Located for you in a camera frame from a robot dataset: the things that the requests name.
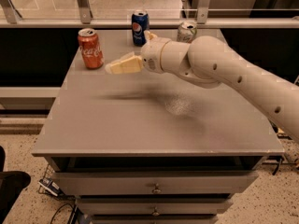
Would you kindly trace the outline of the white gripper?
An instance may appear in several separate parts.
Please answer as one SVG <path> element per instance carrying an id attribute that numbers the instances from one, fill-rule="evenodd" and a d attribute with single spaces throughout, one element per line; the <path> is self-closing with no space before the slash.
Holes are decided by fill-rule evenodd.
<path id="1" fill-rule="evenodd" d="M 107 64 L 105 70 L 112 75 L 131 74 L 140 72 L 144 66 L 150 72 L 161 74 L 163 72 L 162 51 L 170 39 L 157 37 L 149 30 L 144 32 L 144 36 L 147 43 L 141 48 L 141 57 L 134 55 L 130 58 L 118 59 Z"/>

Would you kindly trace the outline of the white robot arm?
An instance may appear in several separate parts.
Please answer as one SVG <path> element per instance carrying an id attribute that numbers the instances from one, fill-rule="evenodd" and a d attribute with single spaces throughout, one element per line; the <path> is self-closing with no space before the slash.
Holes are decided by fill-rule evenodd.
<path id="1" fill-rule="evenodd" d="M 191 43 L 146 32 L 141 53 L 132 52 L 106 65 L 113 75 L 142 69 L 169 73 L 196 86 L 212 89 L 221 83 L 241 94 L 293 140 L 299 141 L 299 87 L 254 65 L 212 35 Z"/>

